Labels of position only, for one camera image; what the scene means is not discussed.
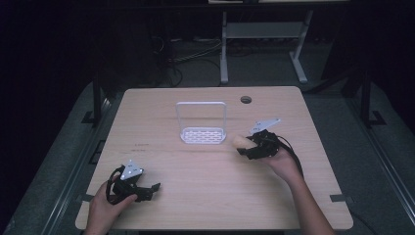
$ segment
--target black robotic glove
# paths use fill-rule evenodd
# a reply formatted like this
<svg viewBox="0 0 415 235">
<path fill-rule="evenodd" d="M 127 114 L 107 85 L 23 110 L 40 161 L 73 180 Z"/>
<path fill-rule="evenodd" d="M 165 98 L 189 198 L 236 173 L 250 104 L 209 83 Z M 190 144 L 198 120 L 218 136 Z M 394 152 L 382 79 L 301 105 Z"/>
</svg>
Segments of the black robotic glove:
<svg viewBox="0 0 415 235">
<path fill-rule="evenodd" d="M 156 193 L 159 191 L 161 184 L 155 184 L 151 188 L 142 188 L 138 187 L 136 185 L 138 179 L 141 176 L 140 174 L 137 174 L 133 177 L 123 179 L 122 177 L 118 177 L 115 181 L 113 181 L 114 175 L 119 172 L 120 174 L 123 174 L 125 170 L 125 166 L 122 165 L 121 167 L 117 168 L 110 176 L 110 179 L 108 180 L 107 184 L 107 201 L 113 205 L 120 203 L 125 198 L 127 198 L 130 195 L 137 195 L 137 200 L 135 202 L 139 203 L 141 201 L 151 201 L 153 198 L 153 193 Z"/>
</svg>

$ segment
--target human hand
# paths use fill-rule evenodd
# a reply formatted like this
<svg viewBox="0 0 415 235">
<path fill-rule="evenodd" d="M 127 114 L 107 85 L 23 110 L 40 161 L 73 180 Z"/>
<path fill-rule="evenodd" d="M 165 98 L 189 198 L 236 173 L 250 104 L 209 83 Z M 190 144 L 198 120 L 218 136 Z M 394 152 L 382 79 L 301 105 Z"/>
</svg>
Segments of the human hand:
<svg viewBox="0 0 415 235">
<path fill-rule="evenodd" d="M 106 234 L 121 212 L 137 200 L 137 195 L 131 195 L 116 205 L 110 204 L 106 197 L 107 184 L 108 181 L 101 185 L 95 197 L 89 204 L 89 215 L 84 232 L 85 235 Z"/>
<path fill-rule="evenodd" d="M 278 176 L 288 183 L 302 178 L 296 162 L 284 148 L 280 148 L 274 157 L 261 158 L 258 161 L 269 165 Z"/>
</svg>

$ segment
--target white plastic basket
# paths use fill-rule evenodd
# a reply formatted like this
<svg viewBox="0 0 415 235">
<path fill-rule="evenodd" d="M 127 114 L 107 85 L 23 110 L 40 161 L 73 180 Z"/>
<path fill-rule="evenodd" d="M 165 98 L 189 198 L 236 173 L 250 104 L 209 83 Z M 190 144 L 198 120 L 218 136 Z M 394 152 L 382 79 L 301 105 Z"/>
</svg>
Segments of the white plastic basket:
<svg viewBox="0 0 415 235">
<path fill-rule="evenodd" d="M 180 108 L 183 106 L 191 106 L 191 107 L 208 107 L 208 106 L 221 106 L 222 107 L 222 116 L 221 117 L 212 117 L 207 118 L 209 120 L 212 119 L 221 119 L 221 126 L 203 126 L 204 125 L 204 117 L 201 114 L 200 117 L 193 117 L 197 121 L 197 125 L 193 123 L 191 126 L 186 126 L 183 123 L 183 119 L 186 117 L 182 117 L 180 113 Z M 220 144 L 226 138 L 226 104 L 223 102 L 178 102 L 176 104 L 176 113 L 177 119 L 180 125 L 180 137 L 181 139 L 187 144 Z"/>
</svg>

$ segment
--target dark background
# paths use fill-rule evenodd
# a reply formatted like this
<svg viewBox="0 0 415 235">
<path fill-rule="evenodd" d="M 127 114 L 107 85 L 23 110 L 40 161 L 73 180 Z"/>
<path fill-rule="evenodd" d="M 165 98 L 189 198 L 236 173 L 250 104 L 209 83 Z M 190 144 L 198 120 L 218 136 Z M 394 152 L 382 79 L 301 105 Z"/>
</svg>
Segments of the dark background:
<svg viewBox="0 0 415 235">
<path fill-rule="evenodd" d="M 218 11 L 186 11 L 166 17 L 161 13 L 114 15 L 84 10 L 86 3 L 102 7 L 103 2 L 107 1 L 0 1 L 0 230 L 18 206 L 76 98 L 95 75 L 105 78 L 102 86 L 109 96 L 117 89 L 157 85 L 169 54 L 166 50 L 159 57 L 153 55 L 150 34 L 188 40 L 195 35 L 220 35 Z M 116 2 L 134 7 L 149 1 Z M 318 42 L 338 35 L 327 77 L 358 62 L 384 89 L 413 132 L 414 11 L 411 1 L 352 1 L 340 17 L 337 14 L 343 11 L 321 8 L 315 12 L 307 36 L 308 41 Z M 341 24 L 334 23 L 339 19 L 343 19 Z M 129 43 L 137 43 L 137 51 L 126 51 Z"/>
</svg>

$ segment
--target cable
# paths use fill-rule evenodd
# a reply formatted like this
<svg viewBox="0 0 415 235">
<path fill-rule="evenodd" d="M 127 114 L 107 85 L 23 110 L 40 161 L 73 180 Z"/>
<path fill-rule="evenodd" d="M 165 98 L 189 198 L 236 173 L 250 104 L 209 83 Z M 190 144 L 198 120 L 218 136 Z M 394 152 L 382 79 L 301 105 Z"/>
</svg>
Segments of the cable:
<svg viewBox="0 0 415 235">
<path fill-rule="evenodd" d="M 284 138 L 284 137 L 282 137 L 282 136 L 279 136 L 279 135 L 277 135 L 277 138 L 281 138 L 281 139 L 283 139 L 283 140 L 284 140 L 284 141 L 288 144 L 288 146 L 290 146 L 290 149 L 291 149 L 292 151 L 294 151 L 293 146 L 291 146 L 290 142 L 288 142 L 288 140 L 287 140 L 286 138 Z"/>
<path fill-rule="evenodd" d="M 161 42 L 161 48 L 158 51 L 153 51 L 154 54 L 158 55 L 164 49 L 164 40 L 159 36 L 152 36 L 152 39 L 158 39 Z"/>
<path fill-rule="evenodd" d="M 237 48 L 236 52 L 230 51 L 233 47 Z M 244 51 L 244 47 L 248 48 L 249 52 L 241 53 L 241 52 Z M 253 47 L 247 46 L 246 44 L 241 43 L 241 42 L 236 42 L 236 43 L 232 43 L 232 44 L 229 43 L 228 44 L 228 50 L 229 50 L 229 52 L 227 52 L 227 55 L 230 56 L 230 57 L 247 57 L 248 55 L 251 55 L 251 54 L 254 53 L 254 48 Z"/>
<path fill-rule="evenodd" d="M 220 43 L 221 42 L 221 40 L 219 38 L 204 39 L 204 38 L 198 38 L 198 37 L 193 39 L 193 41 L 195 41 L 197 43 L 204 44 L 204 45 L 211 45 L 211 44 L 214 44 L 214 43 Z"/>
<path fill-rule="evenodd" d="M 195 53 L 193 55 L 186 56 L 186 57 L 181 57 L 181 58 L 177 58 L 177 59 L 170 59 L 170 61 L 171 62 L 184 62 L 184 61 L 192 60 L 192 59 L 199 58 L 199 57 L 202 57 L 202 56 L 207 56 L 207 55 L 209 55 L 213 52 L 216 52 L 221 45 L 222 45 L 222 43 L 219 41 L 219 43 L 217 43 L 216 45 L 214 45 L 210 48 L 207 48 L 206 50 L 204 50 L 202 52 L 198 52 L 198 53 Z"/>
<path fill-rule="evenodd" d="M 170 85 L 170 87 L 177 87 L 178 85 L 180 85 L 180 83 L 183 80 L 183 72 L 181 70 L 179 70 L 178 68 L 176 68 L 176 67 L 171 67 L 171 68 L 167 68 L 167 69 L 172 69 L 174 75 L 176 75 L 176 73 L 179 73 L 179 81 L 174 83 L 171 75 L 167 72 L 167 82 Z"/>
<path fill-rule="evenodd" d="M 189 62 L 207 62 L 207 63 L 210 63 L 210 64 L 214 65 L 220 71 L 220 66 L 217 63 L 215 63 L 215 62 L 213 62 L 211 60 L 208 60 L 208 59 L 192 59 L 192 60 L 187 60 L 187 61 L 179 62 L 177 64 L 180 65 L 180 64 L 189 63 Z M 183 80 L 183 77 L 184 77 L 183 76 L 183 73 L 182 73 L 181 70 L 177 69 L 174 65 L 172 66 L 172 68 L 169 68 L 169 69 L 173 69 L 174 71 L 178 71 L 180 73 L 180 79 L 179 79 L 179 81 L 176 84 L 173 84 L 173 82 L 171 80 L 171 77 L 168 75 L 169 85 L 171 87 L 177 87 L 180 84 L 180 82 Z"/>
</svg>

